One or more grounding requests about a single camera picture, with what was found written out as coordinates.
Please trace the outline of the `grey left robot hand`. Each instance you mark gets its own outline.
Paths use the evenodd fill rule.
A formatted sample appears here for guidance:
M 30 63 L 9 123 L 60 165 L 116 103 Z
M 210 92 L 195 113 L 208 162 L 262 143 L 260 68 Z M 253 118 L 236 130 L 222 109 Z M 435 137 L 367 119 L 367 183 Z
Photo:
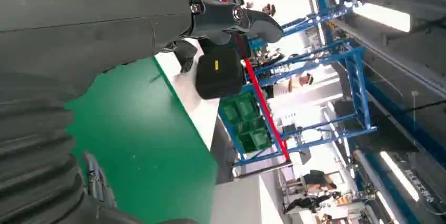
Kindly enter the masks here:
M 1 0 L 1 101 L 70 100 L 116 66 L 185 37 L 277 42 L 270 16 L 213 0 Z

